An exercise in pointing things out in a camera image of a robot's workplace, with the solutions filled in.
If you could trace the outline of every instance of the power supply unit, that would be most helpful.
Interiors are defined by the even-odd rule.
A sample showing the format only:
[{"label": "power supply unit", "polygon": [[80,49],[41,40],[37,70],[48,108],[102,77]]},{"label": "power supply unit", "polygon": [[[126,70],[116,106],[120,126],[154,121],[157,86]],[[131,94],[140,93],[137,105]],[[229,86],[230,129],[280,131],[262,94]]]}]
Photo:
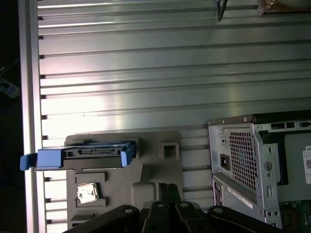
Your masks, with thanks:
[{"label": "power supply unit", "polygon": [[208,122],[215,205],[311,232],[311,111]]}]

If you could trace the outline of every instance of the green circuit board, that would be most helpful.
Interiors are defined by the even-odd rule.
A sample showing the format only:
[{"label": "green circuit board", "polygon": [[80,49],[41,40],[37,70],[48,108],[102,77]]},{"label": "green circuit board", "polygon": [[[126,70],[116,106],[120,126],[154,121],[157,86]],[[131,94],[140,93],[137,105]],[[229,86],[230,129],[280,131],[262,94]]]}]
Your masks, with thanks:
[{"label": "green circuit board", "polygon": [[280,212],[286,233],[311,233],[311,200],[280,203]]}]

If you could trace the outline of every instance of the black cable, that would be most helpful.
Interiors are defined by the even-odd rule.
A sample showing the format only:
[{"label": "black cable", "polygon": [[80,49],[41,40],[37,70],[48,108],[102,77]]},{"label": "black cable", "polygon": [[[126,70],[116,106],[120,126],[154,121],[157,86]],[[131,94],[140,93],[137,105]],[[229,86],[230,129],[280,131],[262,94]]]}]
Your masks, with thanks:
[{"label": "black cable", "polygon": [[225,8],[226,8],[226,6],[227,6],[228,0],[223,0],[222,6],[220,6],[220,1],[221,1],[221,0],[217,0],[218,22],[222,21],[222,18],[223,18],[223,16],[224,16]]}]

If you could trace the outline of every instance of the perforated metal mesh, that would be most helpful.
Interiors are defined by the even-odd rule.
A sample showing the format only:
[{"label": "perforated metal mesh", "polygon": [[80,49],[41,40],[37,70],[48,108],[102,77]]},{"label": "perforated metal mesh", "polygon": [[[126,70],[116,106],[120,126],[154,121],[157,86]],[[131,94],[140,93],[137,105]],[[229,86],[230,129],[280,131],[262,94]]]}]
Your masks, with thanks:
[{"label": "perforated metal mesh", "polygon": [[257,168],[251,134],[230,132],[229,139],[233,178],[255,190]]}]

